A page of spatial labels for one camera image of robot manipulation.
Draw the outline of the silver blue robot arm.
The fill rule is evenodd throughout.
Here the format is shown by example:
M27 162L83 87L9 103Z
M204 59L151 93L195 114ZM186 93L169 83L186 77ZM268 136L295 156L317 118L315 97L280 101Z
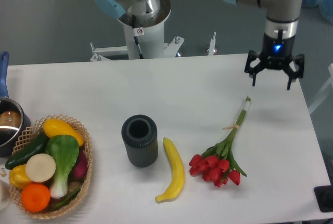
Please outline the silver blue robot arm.
M164 23L171 12L170 0L94 0L108 16L123 25L130 59L174 57L182 44L175 38L164 44ZM245 72L251 78L265 69L282 70L290 83L302 78L304 55L292 55L302 0L224 0L255 5L266 10L262 50L249 51Z

